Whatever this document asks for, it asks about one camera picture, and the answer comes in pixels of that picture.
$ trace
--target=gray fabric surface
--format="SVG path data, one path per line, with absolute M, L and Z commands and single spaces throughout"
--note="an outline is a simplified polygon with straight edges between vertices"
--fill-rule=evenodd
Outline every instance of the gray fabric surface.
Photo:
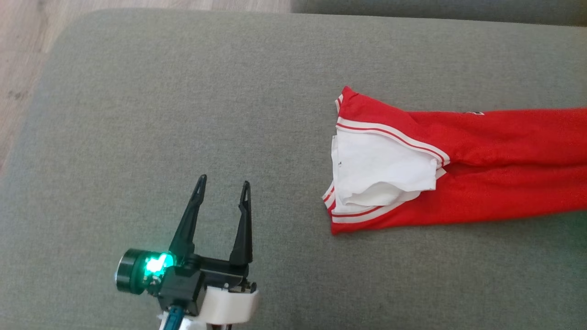
M 293 0 L 294 12 L 587 25 L 587 0 Z
M 57 41 L 0 188 L 1 329 L 157 329 L 116 291 L 167 248 L 200 174 L 195 243 L 227 258 L 252 185 L 262 291 L 235 329 L 585 329 L 585 213 L 333 237 L 333 100 L 407 110 L 587 105 L 587 29 L 158 10 Z

